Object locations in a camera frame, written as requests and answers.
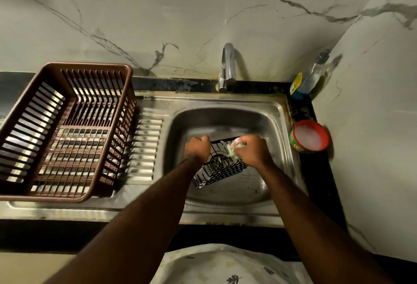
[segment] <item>plastic bottle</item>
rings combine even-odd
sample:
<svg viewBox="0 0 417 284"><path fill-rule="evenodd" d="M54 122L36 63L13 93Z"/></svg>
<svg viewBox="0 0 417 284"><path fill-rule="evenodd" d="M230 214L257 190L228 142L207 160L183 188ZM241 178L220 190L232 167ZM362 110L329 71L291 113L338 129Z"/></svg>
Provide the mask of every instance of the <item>plastic bottle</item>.
<svg viewBox="0 0 417 284"><path fill-rule="evenodd" d="M314 65L307 72L300 72L292 83L289 93L292 98L302 100L310 94L311 90L316 86L320 77L325 73L325 63L329 59L330 50L326 49L321 52Z"/></svg>

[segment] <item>yellow label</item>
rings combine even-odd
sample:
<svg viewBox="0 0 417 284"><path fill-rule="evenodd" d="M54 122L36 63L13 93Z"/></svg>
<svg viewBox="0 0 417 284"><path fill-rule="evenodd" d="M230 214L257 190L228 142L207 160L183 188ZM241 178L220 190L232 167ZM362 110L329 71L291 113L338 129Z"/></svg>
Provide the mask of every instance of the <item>yellow label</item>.
<svg viewBox="0 0 417 284"><path fill-rule="evenodd" d="M295 90L300 86L301 81L303 80L303 74L300 72L297 77L295 78L294 82L292 83L291 87L289 88L289 94L292 95Z"/></svg>

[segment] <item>scrub sponge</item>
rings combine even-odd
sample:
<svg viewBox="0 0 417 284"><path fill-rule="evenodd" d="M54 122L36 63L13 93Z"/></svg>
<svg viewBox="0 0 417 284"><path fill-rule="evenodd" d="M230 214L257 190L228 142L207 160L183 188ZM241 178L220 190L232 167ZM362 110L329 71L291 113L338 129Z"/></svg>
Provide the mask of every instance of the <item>scrub sponge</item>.
<svg viewBox="0 0 417 284"><path fill-rule="evenodd" d="M231 144L227 145L227 150L229 152L229 154L227 155L227 157L230 157L232 159L235 160L240 160L241 157L239 157L235 152L234 149L235 148L242 148L246 146L245 143L240 142L240 137L236 138L235 140L233 140L233 142Z"/></svg>

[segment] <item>white marble backsplash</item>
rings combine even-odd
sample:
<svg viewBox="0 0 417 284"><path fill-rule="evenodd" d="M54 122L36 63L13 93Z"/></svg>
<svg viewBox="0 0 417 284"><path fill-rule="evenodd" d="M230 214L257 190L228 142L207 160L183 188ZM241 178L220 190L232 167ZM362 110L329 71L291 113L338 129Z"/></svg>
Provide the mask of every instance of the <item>white marble backsplash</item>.
<svg viewBox="0 0 417 284"><path fill-rule="evenodd" d="M290 81L335 46L369 0L0 0L0 70L123 62L137 75Z"/></svg>

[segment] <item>faucet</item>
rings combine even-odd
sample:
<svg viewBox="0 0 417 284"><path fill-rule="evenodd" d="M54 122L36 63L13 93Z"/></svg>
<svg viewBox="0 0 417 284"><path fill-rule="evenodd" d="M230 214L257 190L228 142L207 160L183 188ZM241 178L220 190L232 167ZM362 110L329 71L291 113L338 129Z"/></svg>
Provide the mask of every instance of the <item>faucet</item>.
<svg viewBox="0 0 417 284"><path fill-rule="evenodd" d="M222 68L218 75L218 91L226 92L227 86L234 83L236 83L234 48L231 43L226 43L223 47Z"/></svg>

